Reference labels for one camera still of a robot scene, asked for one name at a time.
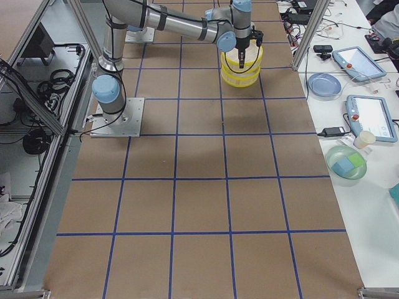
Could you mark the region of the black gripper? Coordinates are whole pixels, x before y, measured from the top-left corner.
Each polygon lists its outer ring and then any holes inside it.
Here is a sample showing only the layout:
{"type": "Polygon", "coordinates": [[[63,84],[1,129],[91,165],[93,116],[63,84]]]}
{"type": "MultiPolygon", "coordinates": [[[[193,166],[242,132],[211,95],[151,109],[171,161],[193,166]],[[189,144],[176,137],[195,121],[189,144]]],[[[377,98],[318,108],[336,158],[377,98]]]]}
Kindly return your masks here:
{"type": "Polygon", "coordinates": [[[250,45],[251,40],[256,41],[256,46],[262,45],[264,33],[263,31],[255,29],[255,27],[247,27],[245,29],[235,28],[236,46],[238,50],[239,68],[243,69],[245,64],[246,49],[250,45]]]}

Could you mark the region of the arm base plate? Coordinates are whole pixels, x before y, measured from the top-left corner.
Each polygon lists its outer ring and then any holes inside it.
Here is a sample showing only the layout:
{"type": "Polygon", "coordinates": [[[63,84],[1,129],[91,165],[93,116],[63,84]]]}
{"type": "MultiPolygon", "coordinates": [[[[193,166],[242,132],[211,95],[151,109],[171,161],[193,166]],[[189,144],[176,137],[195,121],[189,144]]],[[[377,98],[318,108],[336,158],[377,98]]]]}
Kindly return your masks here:
{"type": "Polygon", "coordinates": [[[90,136],[93,138],[139,137],[144,106],[144,98],[129,97],[124,112],[118,117],[118,114],[103,114],[102,108],[98,104],[96,113],[102,114],[102,116],[94,118],[90,136]]]}
{"type": "Polygon", "coordinates": [[[128,26],[125,36],[125,42],[128,44],[146,44],[152,43],[155,36],[155,30],[150,27],[143,29],[128,26]]]}

